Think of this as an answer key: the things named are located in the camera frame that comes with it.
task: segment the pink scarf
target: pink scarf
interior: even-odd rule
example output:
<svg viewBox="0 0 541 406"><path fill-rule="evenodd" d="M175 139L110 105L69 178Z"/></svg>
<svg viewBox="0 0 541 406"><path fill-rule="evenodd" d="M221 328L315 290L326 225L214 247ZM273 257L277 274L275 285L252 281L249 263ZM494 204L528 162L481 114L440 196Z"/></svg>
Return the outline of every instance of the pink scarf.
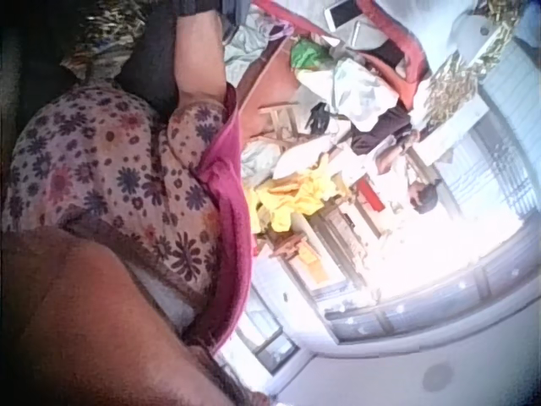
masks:
<svg viewBox="0 0 541 406"><path fill-rule="evenodd" d="M250 289L252 272L248 206L240 180L240 127L237 95L227 86L229 119L203 155L195 175L205 184L220 212L221 268L207 309L187 331L190 343L217 351L232 335Z"/></svg>

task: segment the dark hair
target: dark hair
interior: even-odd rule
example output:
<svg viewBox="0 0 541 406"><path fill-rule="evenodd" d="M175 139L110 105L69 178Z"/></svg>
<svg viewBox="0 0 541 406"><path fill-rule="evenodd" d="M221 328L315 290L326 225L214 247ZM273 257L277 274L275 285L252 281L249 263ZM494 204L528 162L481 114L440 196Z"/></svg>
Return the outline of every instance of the dark hair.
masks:
<svg viewBox="0 0 541 406"><path fill-rule="evenodd" d="M433 210L438 204L438 191L436 187L441 183L441 180L436 180L433 184L427 184L418 194L421 204L415 206L415 210L419 214L425 214Z"/></svg>

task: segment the yellow cloth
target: yellow cloth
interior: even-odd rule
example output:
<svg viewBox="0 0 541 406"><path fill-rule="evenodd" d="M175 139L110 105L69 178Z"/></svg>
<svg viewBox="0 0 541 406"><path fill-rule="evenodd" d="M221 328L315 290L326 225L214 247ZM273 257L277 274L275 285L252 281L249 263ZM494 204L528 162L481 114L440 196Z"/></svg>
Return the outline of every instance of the yellow cloth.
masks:
<svg viewBox="0 0 541 406"><path fill-rule="evenodd" d="M257 197L255 190L246 188L244 188L244 197L246 198L246 203L248 204L250 228L252 230L252 234L261 233L260 218L257 215L257 205L260 202L260 199Z"/></svg>
<svg viewBox="0 0 541 406"><path fill-rule="evenodd" d="M259 202L271 213L270 224L275 231L289 230L293 213L312 215L323 207L322 200L329 200L338 194L336 185L327 172L328 163L329 156L324 154L315 169L295 173L287 178L268 180L255 190ZM258 203L255 202L254 192L249 190L245 191L245 194L254 232L253 213L257 212L255 209Z"/></svg>

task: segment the floral dress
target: floral dress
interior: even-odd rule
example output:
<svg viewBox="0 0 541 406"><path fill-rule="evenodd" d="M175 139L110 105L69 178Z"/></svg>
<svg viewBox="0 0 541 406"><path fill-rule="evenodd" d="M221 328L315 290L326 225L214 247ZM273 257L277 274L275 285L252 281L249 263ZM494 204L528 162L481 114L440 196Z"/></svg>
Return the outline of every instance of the floral dress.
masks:
<svg viewBox="0 0 541 406"><path fill-rule="evenodd" d="M223 105L200 101L165 125L121 90L70 91L19 137L3 231L55 225L92 239L201 312L214 288L221 232L193 169L225 116Z"/></svg>

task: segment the woman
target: woman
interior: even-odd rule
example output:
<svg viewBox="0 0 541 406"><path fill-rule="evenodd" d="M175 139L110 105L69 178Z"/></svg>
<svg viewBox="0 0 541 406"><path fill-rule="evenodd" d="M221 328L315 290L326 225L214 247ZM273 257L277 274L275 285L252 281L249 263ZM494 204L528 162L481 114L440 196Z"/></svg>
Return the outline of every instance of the woman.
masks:
<svg viewBox="0 0 541 406"><path fill-rule="evenodd" d="M15 146L4 350L54 401L252 404L205 356L250 276L235 93L207 10L177 20L168 123L94 85L43 107Z"/></svg>

